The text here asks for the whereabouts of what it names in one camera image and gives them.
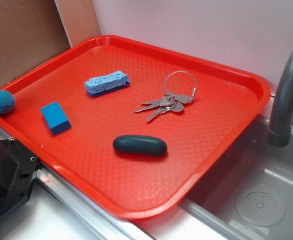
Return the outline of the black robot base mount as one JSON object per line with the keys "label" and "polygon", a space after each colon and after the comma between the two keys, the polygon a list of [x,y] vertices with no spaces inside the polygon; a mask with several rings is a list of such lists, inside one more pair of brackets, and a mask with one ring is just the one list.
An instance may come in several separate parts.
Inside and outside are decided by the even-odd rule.
{"label": "black robot base mount", "polygon": [[14,137],[0,140],[0,221],[31,196],[39,158]]}

